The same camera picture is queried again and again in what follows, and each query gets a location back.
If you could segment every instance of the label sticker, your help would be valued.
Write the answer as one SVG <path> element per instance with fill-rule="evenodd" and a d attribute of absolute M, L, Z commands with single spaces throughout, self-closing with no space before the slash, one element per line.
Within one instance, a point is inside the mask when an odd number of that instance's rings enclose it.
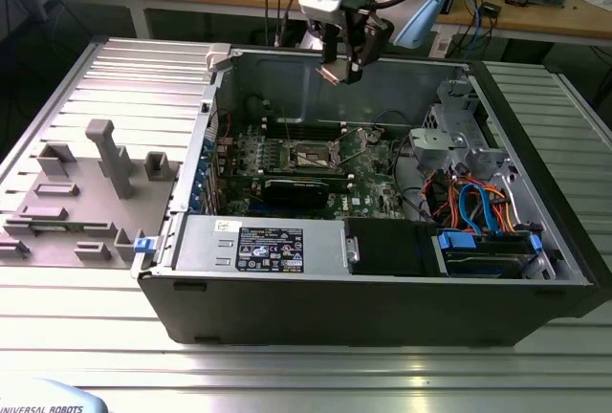
<path fill-rule="evenodd" d="M 241 272 L 304 272 L 301 228 L 239 229 L 236 269 Z"/>
<path fill-rule="evenodd" d="M 242 222 L 239 220 L 217 220 L 214 223 L 215 231 L 224 231 L 225 233 L 237 233 L 242 227 Z"/>

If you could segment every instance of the desk leg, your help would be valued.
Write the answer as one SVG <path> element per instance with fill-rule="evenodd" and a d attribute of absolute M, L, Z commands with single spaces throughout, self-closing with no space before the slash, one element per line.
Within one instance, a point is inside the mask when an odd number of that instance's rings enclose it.
<path fill-rule="evenodd" d="M 458 33 L 459 26 L 440 25 L 438 27 L 436 37 L 433 39 L 433 45 L 429 50 L 429 57 L 444 59 L 447 57 L 448 47 L 452 38 Z"/>
<path fill-rule="evenodd" d="M 134 31 L 136 31 L 136 37 L 142 39 L 151 38 L 151 26 L 148 18 L 146 17 L 146 9 L 141 6 L 131 6 L 129 9 L 130 14 L 132 15 Z"/>

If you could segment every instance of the blue cable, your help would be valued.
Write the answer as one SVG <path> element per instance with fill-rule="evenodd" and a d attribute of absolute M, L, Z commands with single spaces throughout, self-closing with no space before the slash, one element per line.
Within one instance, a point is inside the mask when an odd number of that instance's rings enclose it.
<path fill-rule="evenodd" d="M 470 2 L 471 5 L 474 7 L 474 19 L 476 20 L 476 32 L 474 33 L 474 38 L 471 40 L 471 43 L 468 46 L 468 49 L 466 50 L 466 52 L 464 53 L 463 58 L 468 57 L 470 53 L 473 52 L 474 45 L 476 44 L 476 41 L 478 40 L 478 32 L 480 31 L 480 24 L 481 24 L 480 11 L 478 11 L 478 6 L 473 0 L 467 0 L 467 1 Z"/>
<path fill-rule="evenodd" d="M 487 222 L 487 228 L 491 233 L 499 233 L 499 227 L 497 226 L 497 222 L 495 222 L 495 218 L 491 214 L 491 206 L 489 205 L 489 195 L 487 191 L 482 187 L 482 185 L 478 184 L 467 184 L 461 189 L 461 193 L 459 193 L 459 213 L 461 214 L 461 218 L 466 221 L 470 227 L 476 232 L 476 234 L 481 234 L 480 227 L 478 227 L 470 217 L 468 216 L 468 212 L 466 210 L 466 197 L 468 196 L 468 192 L 471 188 L 476 188 L 480 192 L 480 197 L 482 198 L 482 211 L 485 214 L 485 221 Z"/>

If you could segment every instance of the red cable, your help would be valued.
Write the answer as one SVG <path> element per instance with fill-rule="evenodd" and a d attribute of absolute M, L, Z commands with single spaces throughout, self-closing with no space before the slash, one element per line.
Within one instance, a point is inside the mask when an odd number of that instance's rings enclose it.
<path fill-rule="evenodd" d="M 223 138 L 221 138 L 221 141 L 223 141 L 228 134 L 230 133 L 230 129 L 231 129 L 231 114 L 228 114 L 228 129 L 226 130 L 226 134 Z"/>

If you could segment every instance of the blue tab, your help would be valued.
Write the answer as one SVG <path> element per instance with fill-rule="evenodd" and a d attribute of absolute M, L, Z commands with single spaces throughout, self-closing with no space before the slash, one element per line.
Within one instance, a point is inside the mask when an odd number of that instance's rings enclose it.
<path fill-rule="evenodd" d="M 535 234 L 529 235 L 529 240 L 532 243 L 532 247 L 537 253 L 540 253 L 544 250 L 544 246 L 542 246 L 542 241 Z"/>
<path fill-rule="evenodd" d="M 440 249 L 476 249 L 476 242 L 471 233 L 463 231 L 444 231 L 438 236 Z"/>
<path fill-rule="evenodd" d="M 155 253 L 157 236 L 147 236 L 134 240 L 135 253 Z"/>
<path fill-rule="evenodd" d="M 448 249 L 450 247 L 450 241 L 448 240 L 446 233 L 438 235 L 438 243 L 440 244 L 441 250 Z"/>

